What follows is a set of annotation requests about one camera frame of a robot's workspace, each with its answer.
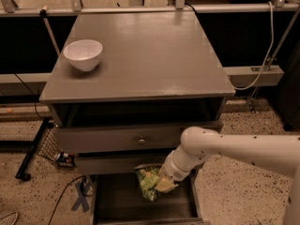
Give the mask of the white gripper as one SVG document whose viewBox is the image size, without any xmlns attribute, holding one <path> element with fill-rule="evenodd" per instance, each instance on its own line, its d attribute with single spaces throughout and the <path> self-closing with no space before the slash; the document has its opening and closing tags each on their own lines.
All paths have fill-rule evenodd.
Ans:
<svg viewBox="0 0 300 225">
<path fill-rule="evenodd" d="M 183 181 L 195 167 L 196 157 L 186 150 L 177 148 L 166 157 L 163 164 L 163 172 L 168 176 L 160 178 L 155 186 L 155 190 L 168 193 L 178 187 L 176 182 Z"/>
</svg>

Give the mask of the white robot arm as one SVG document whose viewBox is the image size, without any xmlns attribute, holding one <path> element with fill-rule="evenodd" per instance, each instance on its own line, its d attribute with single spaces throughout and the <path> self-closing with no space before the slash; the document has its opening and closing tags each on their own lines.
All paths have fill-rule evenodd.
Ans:
<svg viewBox="0 0 300 225">
<path fill-rule="evenodd" d="M 211 155 L 222 155 L 289 176 L 292 186 L 282 225 L 300 224 L 300 139 L 294 135 L 223 135 L 202 127 L 186 128 L 179 146 L 165 158 L 159 178 L 183 181 Z"/>
</svg>

